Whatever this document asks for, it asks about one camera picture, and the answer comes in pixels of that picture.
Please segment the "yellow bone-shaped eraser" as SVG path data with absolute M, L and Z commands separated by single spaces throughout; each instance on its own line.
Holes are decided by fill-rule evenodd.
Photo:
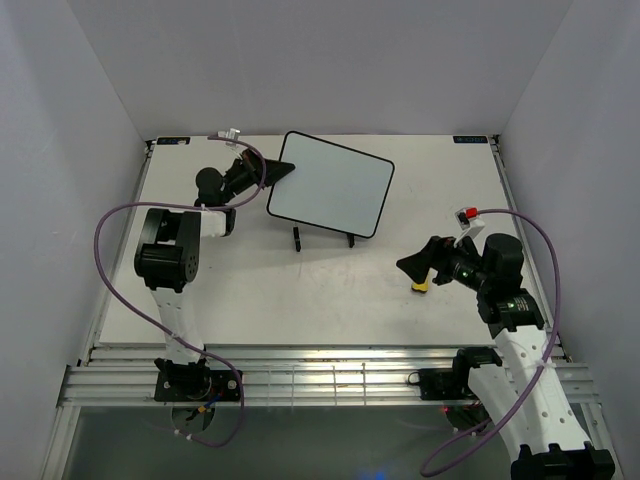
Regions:
M 425 294 L 429 290 L 429 282 L 425 281 L 423 283 L 412 283 L 411 290 L 416 293 Z

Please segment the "whiteboard with black frame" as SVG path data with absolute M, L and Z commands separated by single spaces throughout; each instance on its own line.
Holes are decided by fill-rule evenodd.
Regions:
M 392 161 L 298 131 L 284 136 L 279 161 L 294 170 L 271 188 L 269 215 L 365 239 L 376 234 Z

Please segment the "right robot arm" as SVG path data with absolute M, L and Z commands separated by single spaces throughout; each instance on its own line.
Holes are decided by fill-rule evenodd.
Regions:
M 451 382 L 476 396 L 507 447 L 513 479 L 610 479 L 612 454 L 596 448 L 575 418 L 554 363 L 536 300 L 522 286 L 521 242 L 491 234 L 476 250 L 470 238 L 433 236 L 418 253 L 397 261 L 413 282 L 457 281 L 476 294 L 478 313 L 494 347 L 456 354 Z

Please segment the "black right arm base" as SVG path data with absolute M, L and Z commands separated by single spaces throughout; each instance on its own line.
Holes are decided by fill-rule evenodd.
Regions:
M 471 401 L 477 397 L 463 385 L 451 368 L 424 368 L 414 370 L 407 377 L 407 384 L 419 389 L 423 401 Z

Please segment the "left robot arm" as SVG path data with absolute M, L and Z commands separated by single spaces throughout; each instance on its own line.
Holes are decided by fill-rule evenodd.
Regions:
M 236 210 L 228 206 L 238 195 L 252 186 L 271 187 L 294 170 L 291 163 L 263 161 L 246 149 L 225 173 L 213 167 L 197 173 L 193 210 L 151 208 L 146 214 L 134 270 L 150 290 L 160 324 L 167 330 L 166 353 L 156 366 L 171 387 L 178 387 L 190 399 L 205 397 L 212 387 L 187 289 L 199 270 L 201 241 L 232 233 Z

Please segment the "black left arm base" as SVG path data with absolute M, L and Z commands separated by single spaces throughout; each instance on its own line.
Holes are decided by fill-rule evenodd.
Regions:
M 206 403 L 214 398 L 239 402 L 240 397 L 239 381 L 231 370 L 212 370 L 206 366 L 159 372 L 153 395 L 156 402 Z

